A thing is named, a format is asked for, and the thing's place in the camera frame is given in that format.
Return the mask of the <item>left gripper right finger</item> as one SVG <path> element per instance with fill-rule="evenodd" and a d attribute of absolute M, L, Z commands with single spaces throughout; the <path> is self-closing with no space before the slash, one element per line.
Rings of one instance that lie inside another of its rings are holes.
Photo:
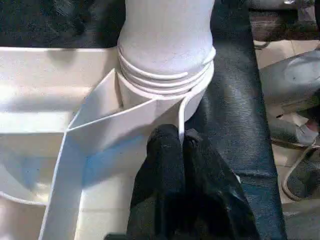
<path fill-rule="evenodd" d="M 183 141 L 190 224 L 197 240 L 258 240 L 256 221 L 237 175 L 205 134 Z"/>

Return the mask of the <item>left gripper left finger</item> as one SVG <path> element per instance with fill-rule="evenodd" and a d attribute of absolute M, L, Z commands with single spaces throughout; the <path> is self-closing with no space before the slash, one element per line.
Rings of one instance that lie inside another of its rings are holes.
<path fill-rule="evenodd" d="M 138 170 L 126 234 L 131 240 L 171 240 L 181 227 L 185 195 L 182 146 L 175 125 L 150 134 L 146 158 Z"/>

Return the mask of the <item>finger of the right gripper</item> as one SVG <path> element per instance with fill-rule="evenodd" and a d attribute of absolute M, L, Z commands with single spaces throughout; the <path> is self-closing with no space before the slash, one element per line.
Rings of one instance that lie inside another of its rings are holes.
<path fill-rule="evenodd" d="M 64 38 L 82 35 L 91 19 L 93 0 L 49 0 L 47 16 L 50 28 Z"/>

